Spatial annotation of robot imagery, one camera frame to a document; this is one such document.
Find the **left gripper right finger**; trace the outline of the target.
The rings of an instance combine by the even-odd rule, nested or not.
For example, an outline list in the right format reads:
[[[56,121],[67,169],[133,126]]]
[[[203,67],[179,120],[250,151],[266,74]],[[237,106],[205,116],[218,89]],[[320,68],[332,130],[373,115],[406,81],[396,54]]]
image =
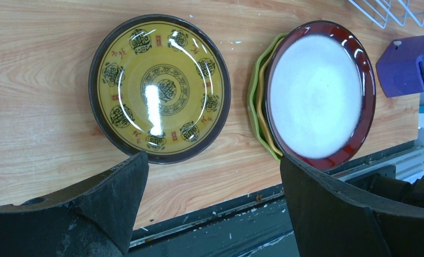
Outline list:
[[[372,194],[290,155],[280,173],[300,256],[424,256],[424,208]]]

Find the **green dotted plate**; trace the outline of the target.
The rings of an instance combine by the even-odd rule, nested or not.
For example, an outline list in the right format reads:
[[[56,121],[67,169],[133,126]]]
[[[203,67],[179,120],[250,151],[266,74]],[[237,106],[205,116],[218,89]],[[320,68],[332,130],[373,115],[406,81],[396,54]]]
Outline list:
[[[249,84],[247,87],[247,112],[249,116],[249,123],[252,129],[252,132],[256,139],[259,141],[259,143],[272,155],[272,157],[276,161],[280,161],[282,158],[282,153],[278,153],[278,149],[274,150],[276,147],[271,147],[267,142],[266,139],[262,136],[262,128],[259,125],[257,111],[256,111],[256,90],[258,88],[258,81],[259,81],[259,71],[261,66],[267,62],[267,60],[271,59],[271,53],[272,51],[278,46],[278,43],[287,36],[287,33],[279,34],[277,35],[272,43],[269,45],[269,47],[258,57],[258,59],[255,61],[251,76],[249,79]]]

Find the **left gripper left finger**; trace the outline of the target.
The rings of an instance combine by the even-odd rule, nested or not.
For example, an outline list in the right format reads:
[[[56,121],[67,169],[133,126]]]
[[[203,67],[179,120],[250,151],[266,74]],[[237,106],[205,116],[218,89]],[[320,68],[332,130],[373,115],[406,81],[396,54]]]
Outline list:
[[[140,152],[64,189],[0,206],[0,256],[122,256],[149,173]]]

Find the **brown-rimmed white plate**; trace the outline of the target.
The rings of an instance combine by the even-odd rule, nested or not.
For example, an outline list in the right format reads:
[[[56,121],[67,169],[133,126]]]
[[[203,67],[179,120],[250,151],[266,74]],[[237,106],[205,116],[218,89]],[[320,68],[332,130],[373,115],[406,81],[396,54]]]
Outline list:
[[[267,123],[284,155],[331,170],[367,138],[376,105],[374,71],[344,26],[316,20],[290,32],[275,50],[265,86]]]

